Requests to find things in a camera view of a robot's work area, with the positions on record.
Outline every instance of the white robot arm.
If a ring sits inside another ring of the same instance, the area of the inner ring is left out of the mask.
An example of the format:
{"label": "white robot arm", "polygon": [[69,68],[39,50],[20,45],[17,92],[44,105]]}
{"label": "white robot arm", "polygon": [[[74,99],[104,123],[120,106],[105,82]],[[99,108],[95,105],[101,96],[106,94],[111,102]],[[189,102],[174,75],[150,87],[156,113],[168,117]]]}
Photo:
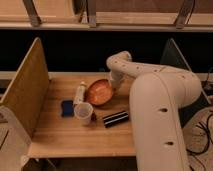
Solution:
{"label": "white robot arm", "polygon": [[124,74],[136,78],[129,103],[138,170],[189,171],[178,108],[200,96],[199,78],[187,70],[131,61],[124,51],[109,57],[107,66],[113,88]]}

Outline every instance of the wooden divider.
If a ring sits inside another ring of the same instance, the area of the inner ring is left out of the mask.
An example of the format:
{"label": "wooden divider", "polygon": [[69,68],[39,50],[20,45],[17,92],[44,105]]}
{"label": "wooden divider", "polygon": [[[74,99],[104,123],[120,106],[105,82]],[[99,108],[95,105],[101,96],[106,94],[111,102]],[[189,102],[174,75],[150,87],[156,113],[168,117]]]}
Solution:
{"label": "wooden divider", "polygon": [[48,85],[41,40],[36,38],[0,101],[0,112],[27,143],[26,135],[33,135]]}

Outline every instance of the white cup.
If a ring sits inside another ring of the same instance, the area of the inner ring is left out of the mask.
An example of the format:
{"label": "white cup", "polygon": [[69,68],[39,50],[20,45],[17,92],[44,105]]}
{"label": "white cup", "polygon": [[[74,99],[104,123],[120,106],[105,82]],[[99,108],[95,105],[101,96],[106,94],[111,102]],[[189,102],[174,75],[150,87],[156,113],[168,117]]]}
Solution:
{"label": "white cup", "polygon": [[93,107],[90,103],[82,102],[77,104],[74,108],[74,115],[81,121],[83,126],[86,126],[91,122],[92,114]]}

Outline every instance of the wooden tabletop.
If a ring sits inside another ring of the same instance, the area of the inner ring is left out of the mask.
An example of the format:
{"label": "wooden tabletop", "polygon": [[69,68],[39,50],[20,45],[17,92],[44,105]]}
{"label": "wooden tabletop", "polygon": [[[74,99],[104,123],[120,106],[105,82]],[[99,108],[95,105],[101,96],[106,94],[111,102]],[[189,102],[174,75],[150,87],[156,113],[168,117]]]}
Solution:
{"label": "wooden tabletop", "polygon": [[61,117],[61,102],[73,99],[77,86],[85,81],[107,78],[106,74],[69,75],[51,79],[43,109],[29,147],[32,158],[135,156],[131,122],[105,128],[102,117],[129,110],[132,79],[124,83],[107,104],[94,107],[97,121],[81,126],[75,117]]}

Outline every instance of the small bottle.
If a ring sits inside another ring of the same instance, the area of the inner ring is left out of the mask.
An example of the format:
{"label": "small bottle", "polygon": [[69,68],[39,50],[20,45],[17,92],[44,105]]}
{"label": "small bottle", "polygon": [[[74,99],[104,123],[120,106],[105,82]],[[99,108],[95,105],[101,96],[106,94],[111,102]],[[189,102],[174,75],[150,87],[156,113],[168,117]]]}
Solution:
{"label": "small bottle", "polygon": [[84,101],[85,92],[86,92],[86,84],[85,82],[82,81],[81,84],[77,87],[77,90],[75,93],[75,97],[73,101],[74,106]]}

